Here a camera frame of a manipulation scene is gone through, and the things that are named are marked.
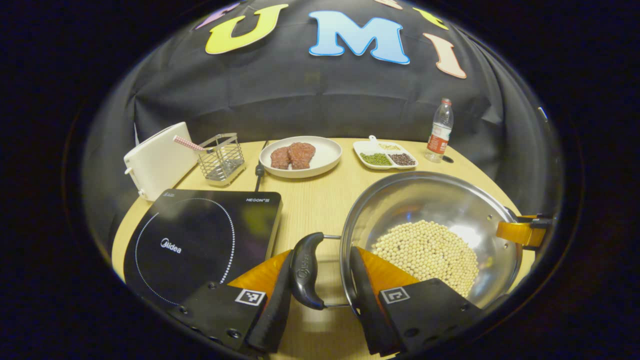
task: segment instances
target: raw meat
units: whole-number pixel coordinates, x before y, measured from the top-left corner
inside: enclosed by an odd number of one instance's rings
[[[275,149],[271,153],[271,167],[273,168],[288,169],[290,162],[288,146]]]
[[[294,142],[289,146],[289,159],[291,159],[291,168],[299,170],[309,168],[309,161],[316,154],[316,148],[310,143]]]

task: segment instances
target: plastic water bottle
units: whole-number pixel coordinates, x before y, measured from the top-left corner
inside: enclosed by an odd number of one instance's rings
[[[433,115],[433,128],[427,144],[427,153],[424,155],[425,158],[434,163],[442,161],[452,128],[453,110],[451,109],[451,100],[443,97],[440,106]]]

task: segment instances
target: wire utensil holder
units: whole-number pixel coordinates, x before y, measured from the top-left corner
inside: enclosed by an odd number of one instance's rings
[[[211,186],[229,185],[246,168],[237,133],[218,134],[200,146],[198,164]]]

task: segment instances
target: white toaster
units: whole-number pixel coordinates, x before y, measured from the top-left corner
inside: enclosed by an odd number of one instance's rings
[[[187,124],[180,122],[146,139],[124,156],[124,163],[138,194],[155,201],[162,192],[173,188],[198,162],[198,154],[178,143],[178,135],[191,141]]]

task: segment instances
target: white dotted circle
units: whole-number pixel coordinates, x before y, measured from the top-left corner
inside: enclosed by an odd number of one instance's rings
[[[225,208],[222,207],[222,205],[218,204],[217,202],[213,201],[213,200],[209,200],[209,199],[205,199],[203,197],[192,197],[190,199],[184,199],[184,200],[180,200],[177,202],[174,202],[173,205],[178,204],[179,202],[183,202],[183,201],[188,201],[188,200],[206,200],[209,202],[213,202],[215,205],[218,205],[222,211],[225,212],[227,219],[229,219],[229,224],[231,225],[231,256],[229,257],[229,264],[227,264],[227,269],[225,270],[224,275],[222,275],[222,279],[220,280],[220,284],[223,284],[225,282],[225,279],[227,278],[227,275],[229,274],[229,269],[231,268],[231,263],[234,260],[234,252],[236,251],[236,231],[234,230],[234,222],[231,220],[231,216],[229,216],[229,213],[227,213],[227,210]],[[142,278],[142,281],[145,282],[145,285],[147,285],[147,287],[149,288],[149,290],[153,291],[154,294],[156,294],[156,296],[158,296],[160,299],[163,299],[164,301],[173,304],[173,305],[178,305],[175,302],[169,301],[165,298],[163,298],[162,296],[160,296],[160,294],[156,293],[155,290],[153,290],[153,288],[147,283],[147,280],[145,280],[145,277],[142,276],[142,272],[140,271],[140,266],[138,265],[138,244],[140,242],[140,238],[142,237],[142,233],[145,232],[145,229],[147,228],[147,226],[149,225],[149,223],[151,222],[151,220],[153,220],[156,216],[158,216],[158,214],[160,213],[156,213],[154,216],[152,216],[149,221],[145,224],[145,226],[142,227],[142,230],[140,231],[140,234],[138,235],[138,240],[136,241],[136,248],[135,248],[135,252],[134,252],[134,256],[136,258],[136,268],[138,268],[138,274],[140,274],[140,277]]]

